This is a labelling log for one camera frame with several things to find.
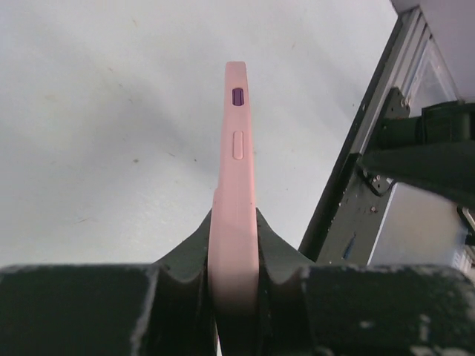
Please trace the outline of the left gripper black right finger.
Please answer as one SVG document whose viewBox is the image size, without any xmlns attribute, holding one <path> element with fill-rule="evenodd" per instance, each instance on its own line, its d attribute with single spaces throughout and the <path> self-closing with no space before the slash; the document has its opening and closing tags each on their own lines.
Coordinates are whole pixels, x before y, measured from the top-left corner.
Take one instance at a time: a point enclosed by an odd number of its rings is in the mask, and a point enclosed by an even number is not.
<svg viewBox="0 0 475 356">
<path fill-rule="evenodd" d="M 474 285 L 435 265 L 318 266 L 257 217 L 260 355 L 472 355 Z"/>
</svg>

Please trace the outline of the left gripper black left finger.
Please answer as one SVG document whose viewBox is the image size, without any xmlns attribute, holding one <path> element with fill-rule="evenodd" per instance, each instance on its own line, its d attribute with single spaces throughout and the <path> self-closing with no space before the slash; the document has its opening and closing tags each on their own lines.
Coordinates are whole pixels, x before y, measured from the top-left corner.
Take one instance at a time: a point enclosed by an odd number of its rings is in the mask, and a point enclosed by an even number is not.
<svg viewBox="0 0 475 356">
<path fill-rule="evenodd" d="M 1 269 L 3 355 L 215 355 L 211 220 L 153 263 Z"/>
</svg>

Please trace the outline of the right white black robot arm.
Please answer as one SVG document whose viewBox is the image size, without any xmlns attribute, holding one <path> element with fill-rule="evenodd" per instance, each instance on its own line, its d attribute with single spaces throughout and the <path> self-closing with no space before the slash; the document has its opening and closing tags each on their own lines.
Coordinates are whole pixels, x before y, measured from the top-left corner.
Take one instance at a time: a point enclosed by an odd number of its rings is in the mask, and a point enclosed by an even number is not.
<svg viewBox="0 0 475 356">
<path fill-rule="evenodd" d="M 474 104 L 444 102 L 420 116 L 384 118 L 362 169 L 435 193 L 457 204 L 474 246 Z"/>
</svg>

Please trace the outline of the pink cased phone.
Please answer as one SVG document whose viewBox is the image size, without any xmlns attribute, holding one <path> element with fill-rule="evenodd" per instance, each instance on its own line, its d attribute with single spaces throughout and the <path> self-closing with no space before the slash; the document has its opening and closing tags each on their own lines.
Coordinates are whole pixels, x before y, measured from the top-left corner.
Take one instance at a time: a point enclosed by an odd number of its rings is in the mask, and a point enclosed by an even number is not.
<svg viewBox="0 0 475 356">
<path fill-rule="evenodd" d="M 244 62 L 226 64 L 223 108 L 209 232 L 209 293 L 223 355 L 254 355 L 260 263 L 252 115 Z"/>
</svg>

